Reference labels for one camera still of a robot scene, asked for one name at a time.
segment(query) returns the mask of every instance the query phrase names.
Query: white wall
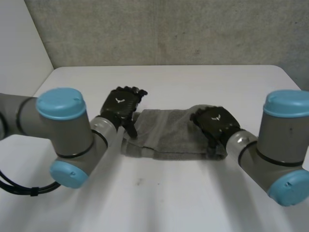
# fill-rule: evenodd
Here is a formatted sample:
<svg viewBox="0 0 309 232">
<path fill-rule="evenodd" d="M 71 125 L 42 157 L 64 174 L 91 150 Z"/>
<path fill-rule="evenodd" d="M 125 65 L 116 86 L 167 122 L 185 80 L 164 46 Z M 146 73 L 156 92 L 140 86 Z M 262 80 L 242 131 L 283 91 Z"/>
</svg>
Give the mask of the white wall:
<svg viewBox="0 0 309 232">
<path fill-rule="evenodd" d="M 0 92 L 33 95 L 53 66 L 23 0 L 0 0 Z"/>
</svg>

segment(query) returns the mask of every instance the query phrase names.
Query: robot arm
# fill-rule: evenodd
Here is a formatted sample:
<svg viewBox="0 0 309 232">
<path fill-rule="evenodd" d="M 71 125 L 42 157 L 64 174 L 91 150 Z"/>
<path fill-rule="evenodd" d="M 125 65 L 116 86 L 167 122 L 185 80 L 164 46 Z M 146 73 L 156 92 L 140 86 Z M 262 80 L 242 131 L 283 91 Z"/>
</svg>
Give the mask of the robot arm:
<svg viewBox="0 0 309 232">
<path fill-rule="evenodd" d="M 38 98 L 0 94 L 0 140 L 12 134 L 50 139 L 57 159 L 52 178 L 69 188 L 80 188 L 123 126 L 136 137 L 132 114 L 147 92 L 117 88 L 107 97 L 100 115 L 90 123 L 81 93 L 52 89 Z"/>
<path fill-rule="evenodd" d="M 309 196 L 309 172 L 302 168 L 309 145 L 309 92 L 270 93 L 257 138 L 240 128 L 222 107 L 198 110 L 191 120 L 278 204 L 295 205 Z"/>
</svg>

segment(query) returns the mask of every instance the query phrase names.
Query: gray towel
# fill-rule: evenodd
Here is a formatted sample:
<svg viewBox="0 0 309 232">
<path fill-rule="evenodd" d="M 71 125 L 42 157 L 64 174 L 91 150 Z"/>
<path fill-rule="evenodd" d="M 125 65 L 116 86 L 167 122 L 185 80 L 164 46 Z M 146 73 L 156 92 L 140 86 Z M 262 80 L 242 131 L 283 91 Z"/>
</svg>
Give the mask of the gray towel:
<svg viewBox="0 0 309 232">
<path fill-rule="evenodd" d="M 130 157 L 148 157 L 156 160 L 222 160 L 225 149 L 208 147 L 208 139 L 189 120 L 198 108 L 187 110 L 143 110 L 136 113 L 135 127 L 138 137 L 132 139 L 124 134 L 122 153 Z"/>
</svg>

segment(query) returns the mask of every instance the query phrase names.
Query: gray wall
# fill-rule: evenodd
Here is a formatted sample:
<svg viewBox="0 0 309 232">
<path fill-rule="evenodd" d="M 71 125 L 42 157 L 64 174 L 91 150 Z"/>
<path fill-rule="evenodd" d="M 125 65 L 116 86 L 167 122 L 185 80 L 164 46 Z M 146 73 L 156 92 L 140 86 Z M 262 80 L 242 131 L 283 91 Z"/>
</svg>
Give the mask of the gray wall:
<svg viewBox="0 0 309 232">
<path fill-rule="evenodd" d="M 274 64 L 309 90 L 308 0 L 25 2 L 55 68 Z"/>
</svg>

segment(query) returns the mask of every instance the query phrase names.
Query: white table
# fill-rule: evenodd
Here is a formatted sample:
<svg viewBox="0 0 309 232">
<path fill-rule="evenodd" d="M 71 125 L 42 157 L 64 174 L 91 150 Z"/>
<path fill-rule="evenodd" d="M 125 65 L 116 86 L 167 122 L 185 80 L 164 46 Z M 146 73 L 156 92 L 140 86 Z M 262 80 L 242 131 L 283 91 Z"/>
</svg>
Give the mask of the white table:
<svg viewBox="0 0 309 232">
<path fill-rule="evenodd" d="M 80 90 L 89 118 L 117 86 L 149 92 L 138 110 L 222 105 L 258 135 L 266 95 L 298 89 L 276 66 L 131 66 L 60 68 L 36 96 L 55 87 Z M 39 197 L 0 191 L 2 232 L 306 232 L 309 200 L 277 205 L 230 157 L 158 161 L 119 153 L 121 133 L 83 188 Z M 12 136 L 0 143 L 0 168 L 33 187 L 52 182 L 48 140 Z"/>
</svg>

